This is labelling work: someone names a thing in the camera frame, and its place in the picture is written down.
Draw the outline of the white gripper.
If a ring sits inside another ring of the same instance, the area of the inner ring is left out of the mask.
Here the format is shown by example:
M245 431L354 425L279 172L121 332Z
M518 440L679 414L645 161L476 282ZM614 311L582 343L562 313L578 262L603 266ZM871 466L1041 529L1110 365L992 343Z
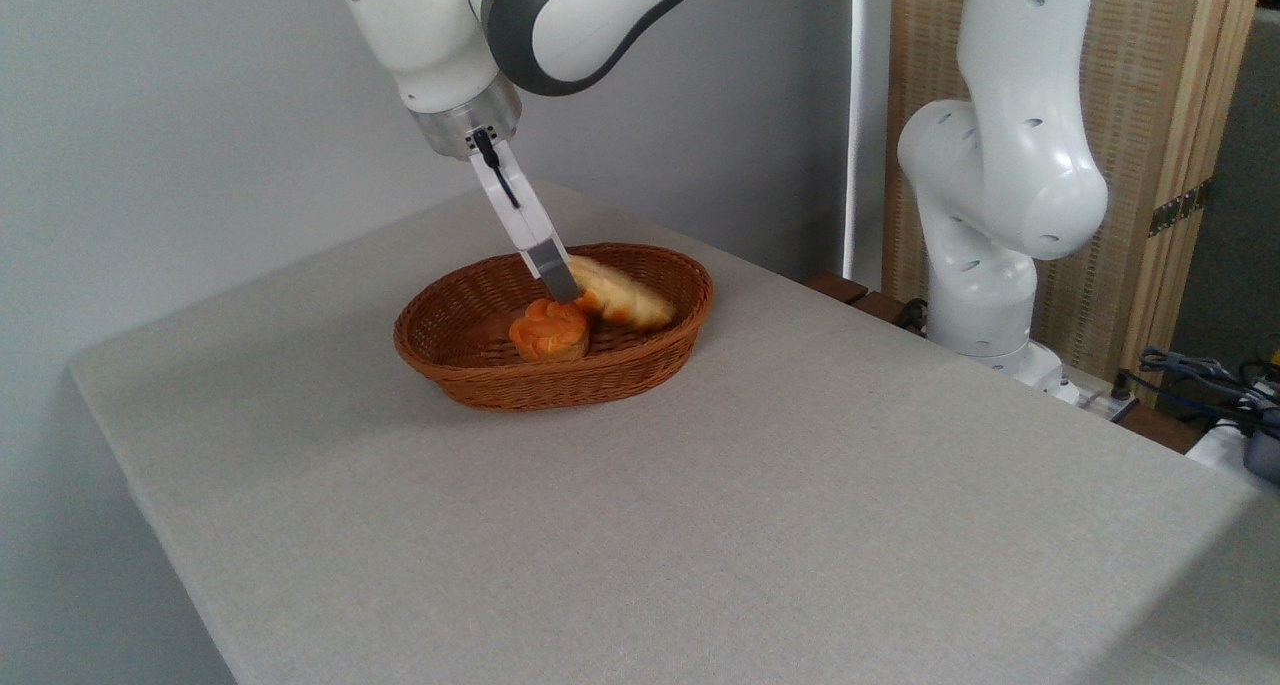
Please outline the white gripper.
M474 170L529 271L558 303L576 301L581 289L570 271L567 251L508 141L468 137L467 143Z

